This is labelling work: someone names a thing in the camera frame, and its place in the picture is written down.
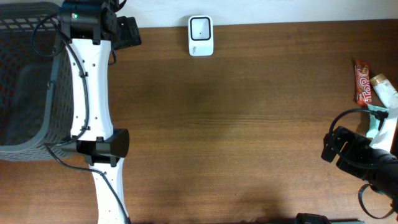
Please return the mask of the teal wet wipes packet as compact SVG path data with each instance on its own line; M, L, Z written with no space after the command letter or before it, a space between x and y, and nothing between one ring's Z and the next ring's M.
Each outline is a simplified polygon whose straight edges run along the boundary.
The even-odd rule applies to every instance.
M368 109L371 111L383 111L383 112L389 112L387 108L383 108L380 106L375 106L375 105L368 105ZM369 115L369 130L366 133L367 138L373 139L376 134L379 132L379 126L380 126L380 121L376 119L376 117L372 114Z

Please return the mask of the white bamboo print tube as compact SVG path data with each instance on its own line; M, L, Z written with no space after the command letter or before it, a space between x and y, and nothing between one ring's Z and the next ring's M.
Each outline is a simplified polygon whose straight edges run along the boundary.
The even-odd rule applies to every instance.
M388 109L397 108L397 90L383 73L370 79L374 91L377 93L383 105Z

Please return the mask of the red orange chocolate bar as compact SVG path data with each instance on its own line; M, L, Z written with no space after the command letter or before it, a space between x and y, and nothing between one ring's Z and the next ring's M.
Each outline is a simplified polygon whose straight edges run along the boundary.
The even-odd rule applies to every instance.
M369 63L355 60L356 102L361 106L372 103L371 84L369 80Z

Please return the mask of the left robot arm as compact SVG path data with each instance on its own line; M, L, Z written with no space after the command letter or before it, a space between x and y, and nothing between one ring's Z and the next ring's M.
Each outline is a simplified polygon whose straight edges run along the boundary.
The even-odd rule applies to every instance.
M124 1L64 1L57 14L70 59L73 121L59 146L84 156L95 182L99 223L130 223L124 202L123 164L130 135L113 127L109 112L108 67L116 50L141 45L134 17L117 16Z

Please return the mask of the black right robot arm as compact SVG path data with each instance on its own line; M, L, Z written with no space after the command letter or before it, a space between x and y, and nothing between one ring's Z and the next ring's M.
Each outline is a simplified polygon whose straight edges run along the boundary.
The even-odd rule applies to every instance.
M332 162L339 155L337 168L365 181L358 190L358 201L370 217L377 218L366 209L363 192L369 187L389 197L391 209L381 217L384 219L397 213L397 158L383 149L372 148L370 143L370 139L340 126L333 134L325 134L321 158Z

